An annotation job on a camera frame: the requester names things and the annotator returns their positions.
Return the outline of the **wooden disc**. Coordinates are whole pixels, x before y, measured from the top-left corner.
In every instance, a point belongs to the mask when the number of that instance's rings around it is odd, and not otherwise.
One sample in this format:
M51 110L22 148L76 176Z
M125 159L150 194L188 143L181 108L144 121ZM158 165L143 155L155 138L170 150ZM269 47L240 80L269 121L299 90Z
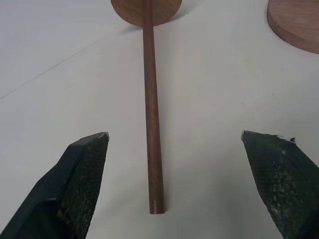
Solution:
M268 0L267 22L286 43L319 54L319 0Z

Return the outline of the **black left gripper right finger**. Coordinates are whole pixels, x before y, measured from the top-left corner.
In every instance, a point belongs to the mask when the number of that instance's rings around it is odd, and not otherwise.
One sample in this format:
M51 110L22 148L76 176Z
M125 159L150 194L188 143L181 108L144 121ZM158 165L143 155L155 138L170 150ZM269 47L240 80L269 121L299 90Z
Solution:
M294 138L243 131L258 193L284 239L319 239L319 167Z

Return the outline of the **dark wooden dowel rod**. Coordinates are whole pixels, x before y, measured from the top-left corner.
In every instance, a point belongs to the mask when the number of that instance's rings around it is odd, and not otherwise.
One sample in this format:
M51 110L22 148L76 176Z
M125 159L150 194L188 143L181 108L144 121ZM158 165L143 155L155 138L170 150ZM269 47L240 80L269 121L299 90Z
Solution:
M143 30L150 214L165 213L154 27L169 22L182 0L111 0L117 15Z

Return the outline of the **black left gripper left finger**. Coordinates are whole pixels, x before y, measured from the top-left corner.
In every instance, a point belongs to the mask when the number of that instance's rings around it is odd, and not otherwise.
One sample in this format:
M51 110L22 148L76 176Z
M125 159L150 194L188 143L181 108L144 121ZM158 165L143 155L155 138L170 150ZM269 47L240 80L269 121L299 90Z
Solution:
M0 239L85 239L100 194L109 134L70 144L34 185Z

